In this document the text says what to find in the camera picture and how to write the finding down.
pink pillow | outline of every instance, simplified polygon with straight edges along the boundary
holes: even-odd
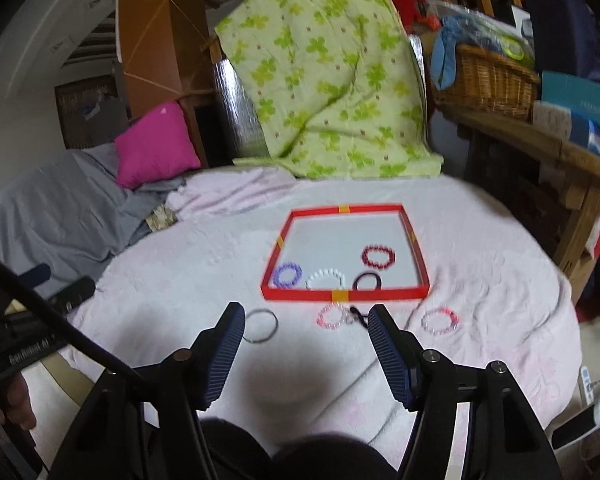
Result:
[[[120,158],[116,182],[127,189],[167,180],[200,167],[184,114],[175,102],[165,103],[145,114],[115,143]]]

human hand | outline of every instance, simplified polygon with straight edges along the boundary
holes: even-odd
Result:
[[[37,421],[31,408],[27,382],[21,373],[14,375],[10,381],[7,387],[9,407],[6,416],[13,424],[19,425],[23,430],[32,430],[36,427]],[[0,424],[4,424],[4,415],[0,409]]]

metal bolt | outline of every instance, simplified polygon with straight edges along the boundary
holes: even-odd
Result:
[[[429,363],[437,363],[438,361],[440,361],[440,352],[438,352],[437,350],[425,350],[422,353],[422,357],[425,361],[428,361]]]
[[[186,361],[191,357],[191,350],[187,348],[181,348],[173,353],[173,359],[176,361]]]
[[[494,372],[503,374],[507,371],[507,365],[504,364],[502,361],[494,361],[493,363],[491,363],[491,369]]]

black pants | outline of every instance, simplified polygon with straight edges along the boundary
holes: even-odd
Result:
[[[394,480],[397,473],[375,449],[342,436],[315,436],[273,458],[246,431],[220,419],[202,430],[220,480]]]

wicker basket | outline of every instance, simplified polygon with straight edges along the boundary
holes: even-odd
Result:
[[[432,86],[436,104],[451,104],[528,120],[540,78],[528,68],[477,46],[456,46],[456,81]]]

